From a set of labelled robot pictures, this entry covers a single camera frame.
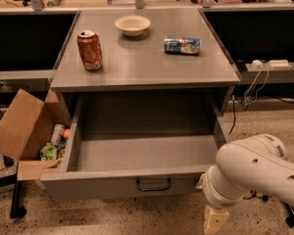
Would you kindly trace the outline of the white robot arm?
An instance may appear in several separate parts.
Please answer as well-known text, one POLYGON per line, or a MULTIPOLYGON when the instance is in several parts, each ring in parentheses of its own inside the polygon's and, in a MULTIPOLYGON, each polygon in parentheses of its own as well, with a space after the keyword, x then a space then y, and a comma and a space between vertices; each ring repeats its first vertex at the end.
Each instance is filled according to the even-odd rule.
POLYGON ((208 203, 226 210, 254 190, 294 207, 294 164, 284 144, 269 134, 251 136, 222 145, 216 164, 201 176, 208 203))

